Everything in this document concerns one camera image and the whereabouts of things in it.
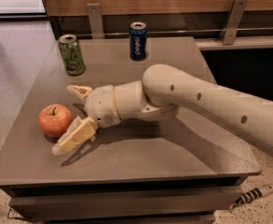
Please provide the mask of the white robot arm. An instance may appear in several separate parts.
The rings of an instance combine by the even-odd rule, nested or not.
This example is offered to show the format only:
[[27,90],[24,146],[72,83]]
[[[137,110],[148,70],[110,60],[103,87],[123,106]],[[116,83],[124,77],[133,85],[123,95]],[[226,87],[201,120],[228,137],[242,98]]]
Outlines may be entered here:
[[191,109],[273,157],[273,102],[193,77],[166,64],[148,67],[139,81],[92,89],[67,90],[84,103],[77,117],[52,148],[61,156],[94,137],[98,128],[125,119],[160,120],[182,106]]

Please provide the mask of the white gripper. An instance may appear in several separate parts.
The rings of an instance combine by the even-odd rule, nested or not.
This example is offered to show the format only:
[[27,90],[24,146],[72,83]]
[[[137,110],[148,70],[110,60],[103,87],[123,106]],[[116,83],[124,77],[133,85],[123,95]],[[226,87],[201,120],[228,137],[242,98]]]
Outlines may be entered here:
[[121,121],[116,111],[114,86],[107,85],[92,90],[87,86],[69,85],[66,90],[85,104],[89,118],[76,117],[73,120],[66,133],[53,146],[52,154],[55,156],[69,153],[91,139],[99,127],[116,126]]

